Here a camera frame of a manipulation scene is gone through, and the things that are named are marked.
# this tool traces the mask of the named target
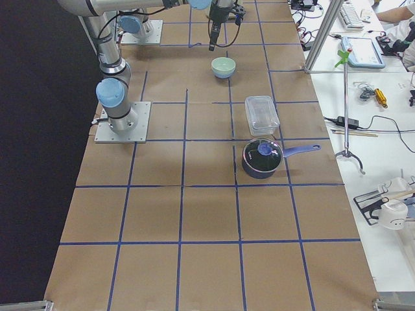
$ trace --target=white mug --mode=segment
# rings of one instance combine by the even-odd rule
[[[372,215],[376,209],[380,209],[378,216]],[[373,219],[378,219],[378,224],[391,230],[403,229],[408,215],[408,207],[403,202],[390,200],[376,209],[373,209],[370,214]]]

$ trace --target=blue grid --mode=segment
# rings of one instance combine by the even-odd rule
[[[259,11],[258,11],[258,2],[254,1],[254,2],[246,2],[246,3],[254,3],[255,7],[256,7],[256,13],[257,13],[257,17],[258,17],[258,21],[259,21]],[[286,2],[261,2],[260,4],[263,3],[286,3]],[[190,16],[189,16],[189,44],[188,46],[190,46],[190,42],[191,42],[191,12],[192,10],[190,10]],[[268,69],[268,78],[269,78],[269,82],[270,82],[270,86],[271,86],[271,92],[272,92],[272,97],[276,106],[277,107],[277,103],[278,104],[295,104],[295,103],[305,103],[305,102],[310,102],[310,103],[315,103],[318,101],[314,101],[314,100],[310,100],[310,101],[301,101],[301,102],[277,102],[276,100],[276,94],[274,91],[274,86],[272,83],[272,75],[271,73],[273,72],[292,72],[292,71],[298,71],[298,70],[288,70],[288,71],[273,71],[270,70],[269,68],[269,64],[268,64],[268,56],[267,56],[267,50],[265,49],[266,45],[299,45],[299,43],[270,43],[267,44],[264,42],[264,37],[263,37],[263,30],[261,27],[262,23],[275,23],[275,22],[253,22],[253,23],[259,23],[259,28],[260,28],[260,32],[261,32],[261,39],[262,39],[262,43],[258,43],[258,44],[235,44],[235,45],[261,45],[263,46],[263,51],[265,54],[265,60],[267,62],[267,69]],[[143,100],[143,95],[144,95],[144,91],[145,91],[145,87],[146,87],[146,83],[147,83],[147,76],[148,73],[145,73],[145,81],[143,84],[143,89],[141,92],[141,100]],[[125,197],[125,201],[124,201],[124,209],[123,209],[123,216],[122,216],[122,220],[121,220],[121,228],[120,228],[120,233],[119,233],[119,239],[118,241],[113,241],[113,242],[61,242],[60,245],[61,246],[78,246],[78,245],[113,245],[113,246],[117,246],[117,252],[116,252],[116,256],[115,256],[115,263],[114,263],[114,267],[113,267],[113,275],[112,275],[112,283],[111,283],[111,288],[110,288],[110,294],[109,294],[109,299],[108,299],[108,307],[107,307],[107,311],[111,310],[111,305],[112,305],[112,297],[113,297],[113,291],[114,291],[114,285],[115,285],[115,278],[117,275],[117,267],[118,267],[118,261],[119,261],[119,254],[120,254],[120,249],[121,246],[123,245],[177,245],[178,246],[178,265],[177,265],[177,279],[176,279],[176,311],[178,311],[180,309],[180,268],[181,268],[181,256],[182,256],[182,245],[207,245],[207,244],[238,244],[239,245],[239,262],[240,262],[240,272],[241,272],[241,294],[242,294],[242,299],[243,299],[243,308],[244,311],[248,310],[247,304],[246,304],[246,292],[245,292],[245,283],[244,283],[244,262],[243,262],[243,246],[245,244],[286,244],[286,243],[295,243],[295,244],[299,244],[300,246],[300,250],[301,250],[301,254],[302,254],[302,260],[303,260],[303,268],[304,268],[304,274],[305,274],[305,279],[307,281],[307,289],[309,292],[309,299],[310,299],[310,304],[311,304],[311,308],[313,311],[316,310],[315,305],[314,305],[314,297],[313,297],[313,291],[311,288],[311,282],[310,282],[310,278],[309,278],[309,272],[308,272],[308,268],[307,268],[307,259],[305,256],[305,251],[304,251],[304,247],[303,244],[304,243],[315,243],[315,242],[359,242],[360,239],[359,238],[338,238],[338,239],[303,239],[302,238],[302,234],[301,234],[301,229],[300,229],[300,223],[299,223],[299,219],[298,219],[298,213],[297,213],[297,209],[296,209],[296,202],[295,202],[295,198],[294,198],[294,193],[293,193],[293,188],[294,187],[310,187],[310,186],[339,186],[339,185],[344,185],[343,183],[292,183],[291,182],[291,176],[290,176],[290,170],[289,170],[289,164],[287,159],[285,159],[285,166],[286,166],[286,171],[287,171],[287,177],[288,177],[288,183],[280,183],[280,184],[272,184],[272,183],[264,183],[264,184],[255,184],[255,185],[245,185],[245,184],[239,184],[237,181],[237,162],[236,162],[236,150],[235,150],[235,146],[233,146],[232,152],[233,152],[233,173],[235,175],[234,178],[234,184],[233,185],[193,185],[193,186],[185,186],[184,183],[184,178],[185,178],[185,149],[186,149],[186,142],[189,141],[249,141],[249,139],[235,139],[235,133],[234,133],[234,121],[233,121],[233,105],[234,104],[244,104],[243,102],[233,102],[232,101],[232,93],[231,93],[231,80],[228,79],[228,88],[229,88],[229,102],[216,102],[215,104],[229,104],[230,105],[230,113],[231,113],[231,134],[232,134],[232,139],[186,139],[186,130],[187,130],[187,107],[188,107],[188,90],[186,90],[186,94],[185,94],[185,101],[184,102],[170,102],[169,104],[184,104],[185,105],[185,116],[184,116],[184,138],[183,139],[149,139],[148,141],[182,141],[183,142],[183,151],[182,151],[182,177],[181,177],[181,192],[180,192],[180,220],[179,220],[179,232],[178,232],[178,240],[177,241],[152,241],[152,242],[146,242],[146,241],[133,241],[133,242],[123,242],[122,241],[122,237],[123,237],[123,229],[124,229],[124,222],[125,222],[125,216],[126,216],[126,210],[127,210],[127,206],[128,206],[128,197],[129,197],[129,193],[130,193],[130,189],[131,188],[138,188],[138,187],[142,187],[142,188],[147,188],[147,187],[163,187],[163,185],[132,185],[131,181],[132,181],[132,172],[133,172],[133,167],[134,167],[134,159],[136,156],[136,152],[137,152],[137,143],[135,143],[134,145],[134,150],[133,150],[133,154],[132,154],[132,160],[131,160],[131,165],[130,165],[130,173],[129,173],[129,177],[128,177],[128,184],[127,185],[81,185],[81,186],[76,186],[76,188],[78,189],[87,189],[87,188],[126,188],[126,197]],[[153,104],[163,104],[163,102],[154,102]],[[281,141],[281,145],[284,148],[284,142],[285,141],[295,141],[295,140],[329,140],[328,137],[318,137],[318,138],[295,138],[295,139],[284,139],[283,138],[283,134],[281,131],[281,128],[279,129],[279,135],[280,138],[278,139],[279,141]],[[237,230],[238,230],[238,241],[234,241],[234,240],[223,240],[223,241],[182,241],[182,226],[183,226],[183,207],[184,207],[184,191],[186,187],[206,187],[206,188],[212,188],[212,187],[233,187],[235,188],[235,201],[236,201],[236,212],[237,212]],[[242,240],[242,233],[241,233],[241,214],[240,214],[240,210],[239,210],[239,191],[238,189],[240,187],[289,187],[290,189],[290,196],[291,196],[291,201],[292,201],[292,208],[294,210],[294,217],[295,217],[295,222],[296,222],[296,229],[297,229],[297,234],[298,234],[298,239],[290,239],[290,240]]]

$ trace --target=keyboard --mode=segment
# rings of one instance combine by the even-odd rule
[[[363,22],[356,13],[355,7],[351,3],[343,3],[340,9],[340,19],[348,30],[362,30]]]

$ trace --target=metal leg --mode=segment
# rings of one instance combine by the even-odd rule
[[[349,95],[348,95],[348,63],[343,64],[344,80],[344,150],[336,153],[336,157],[353,157],[359,162],[360,173],[365,175],[362,161],[349,150]]]
[[[414,311],[415,305],[398,305],[395,303],[386,303],[380,299],[373,301],[373,309],[375,311],[388,310],[388,311]]]
[[[52,311],[52,301],[33,301],[30,303],[10,303],[0,305],[0,311]]]
[[[317,37],[311,47],[310,53],[305,60],[304,71],[309,73],[313,69],[314,63],[316,62],[320,51],[322,50],[323,44],[329,35],[330,29],[335,22],[340,7],[344,0],[331,0],[329,8],[327,9],[326,15],[324,16],[323,22],[320,26],[320,30],[317,33]]]

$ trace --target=clear plastic container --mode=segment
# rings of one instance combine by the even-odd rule
[[[247,97],[245,112],[253,136],[272,135],[279,126],[277,111],[269,96]]]

